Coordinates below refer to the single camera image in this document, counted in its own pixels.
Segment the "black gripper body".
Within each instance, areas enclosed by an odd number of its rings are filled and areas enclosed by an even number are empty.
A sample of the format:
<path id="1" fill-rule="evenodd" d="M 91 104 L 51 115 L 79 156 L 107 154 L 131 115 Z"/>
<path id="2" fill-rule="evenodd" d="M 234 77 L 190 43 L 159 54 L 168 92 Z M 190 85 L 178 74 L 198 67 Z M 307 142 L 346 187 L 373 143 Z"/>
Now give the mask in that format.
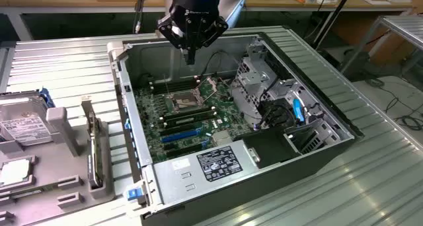
<path id="1" fill-rule="evenodd" d="M 219 0 L 172 0 L 170 14 L 179 29 L 187 31 L 188 25 L 209 29 L 219 18 L 218 5 Z"/>

